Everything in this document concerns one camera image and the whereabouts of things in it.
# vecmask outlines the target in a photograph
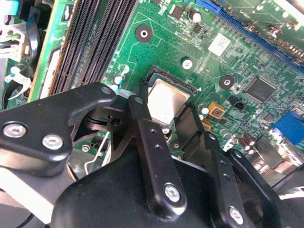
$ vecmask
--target blue expansion slot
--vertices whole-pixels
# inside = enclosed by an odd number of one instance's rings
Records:
[[[256,43],[260,44],[262,47],[264,47],[269,53],[277,56],[279,59],[283,60],[288,66],[290,66],[292,69],[300,72],[301,74],[304,74],[304,68],[300,65],[296,64],[292,59],[284,55],[282,52],[278,51],[275,47],[268,44],[265,40],[263,40],[261,37],[256,35],[253,32],[247,31],[244,26],[239,23],[237,20],[229,16],[226,12],[224,12],[220,7],[215,5],[209,0],[196,0],[195,3],[199,6],[205,7],[209,9],[211,12],[213,12],[216,15],[219,15],[224,21],[228,22],[230,25],[237,28],[239,31],[247,35],[249,38],[252,38]]]

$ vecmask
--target black bracket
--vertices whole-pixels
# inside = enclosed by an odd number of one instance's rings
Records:
[[[26,131],[21,137],[0,133],[0,166],[39,176],[60,173],[73,143],[98,130],[112,132],[112,161],[135,138],[151,211],[168,221],[186,210],[187,197],[162,129],[138,96],[126,99],[101,83],[89,84],[4,111],[0,124],[3,129],[18,124]],[[50,134],[62,140],[60,148],[45,147],[43,138]]]
[[[231,163],[223,155],[215,135],[204,131],[194,105],[175,120],[175,126],[179,144],[185,152],[184,159],[203,165],[208,172],[211,217],[215,227],[248,228]]]
[[[110,88],[93,83],[2,111],[0,166],[37,176],[60,173],[72,151],[71,129],[88,112],[98,106],[110,106],[115,98]],[[50,134],[62,141],[60,148],[43,145],[43,138]]]
[[[303,224],[292,213],[289,207],[279,198],[264,178],[256,171],[248,159],[238,150],[230,149],[227,152],[232,165],[239,172],[238,176],[251,185],[258,196],[263,199],[265,214],[264,226],[277,228],[299,228]]]

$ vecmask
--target wire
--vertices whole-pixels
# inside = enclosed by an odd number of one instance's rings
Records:
[[[34,17],[31,17],[26,22],[25,29],[29,40],[30,60],[28,65],[20,71],[20,74],[25,77],[32,77],[35,73],[39,54],[41,51],[40,34]],[[6,86],[1,101],[1,106],[3,110],[7,109],[9,98],[11,97],[13,92],[18,88],[18,86],[20,86],[20,84],[15,82],[14,80],[11,80],[10,83]]]
[[[7,40],[4,42],[0,41],[0,48],[10,47],[11,45],[18,44],[18,43],[19,43],[18,41],[14,41],[14,40]]]
[[[101,142],[101,144],[100,144],[100,146],[99,146],[99,148],[98,148],[98,150],[97,150],[97,153],[96,153],[94,159],[85,163],[85,173],[86,173],[86,175],[89,174],[89,172],[88,172],[88,170],[87,170],[87,165],[90,164],[90,163],[93,163],[93,162],[95,162],[95,161],[97,160],[98,156],[100,155],[100,151],[102,150],[102,148],[103,148],[103,146],[104,146],[104,143],[105,143],[106,139],[107,139],[108,136],[109,136],[109,133],[110,133],[110,132],[107,132],[107,133],[105,134],[105,137],[104,137],[103,141]]]
[[[22,222],[19,226],[17,226],[16,228],[22,228],[25,227],[32,219],[34,218],[34,215],[31,213],[28,218],[26,220],[24,220],[24,222]]]

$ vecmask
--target white label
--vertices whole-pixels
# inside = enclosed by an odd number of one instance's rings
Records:
[[[218,57],[220,57],[230,43],[231,41],[227,37],[218,33],[217,37],[215,37],[214,41],[209,46],[208,50],[211,51],[213,54],[217,55]]]

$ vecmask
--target silver screw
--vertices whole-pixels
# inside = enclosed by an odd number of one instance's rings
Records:
[[[163,134],[169,134],[170,132],[170,129],[168,127],[163,127],[161,130]]]
[[[91,149],[91,147],[89,145],[82,145],[81,150],[83,152],[89,152],[89,150]]]
[[[19,123],[11,123],[3,128],[3,133],[9,138],[20,138],[24,136],[26,132],[26,127]]]
[[[107,87],[103,87],[102,89],[101,89],[101,91],[103,92],[103,93],[105,93],[105,94],[111,94],[111,90],[110,89],[108,89]]]
[[[172,202],[177,202],[181,198],[180,192],[171,184],[165,186],[165,194]]]
[[[242,225],[244,223],[241,213],[235,207],[230,206],[229,213],[233,220],[236,221],[236,223],[238,223],[239,225]]]
[[[62,147],[63,141],[56,134],[48,134],[43,137],[42,144],[50,150],[58,150]]]
[[[135,101],[136,101],[137,103],[140,103],[141,105],[143,104],[143,100],[140,99],[139,97],[135,97]]]
[[[216,137],[214,136],[214,134],[209,133],[209,137],[210,137],[210,139],[216,140]]]

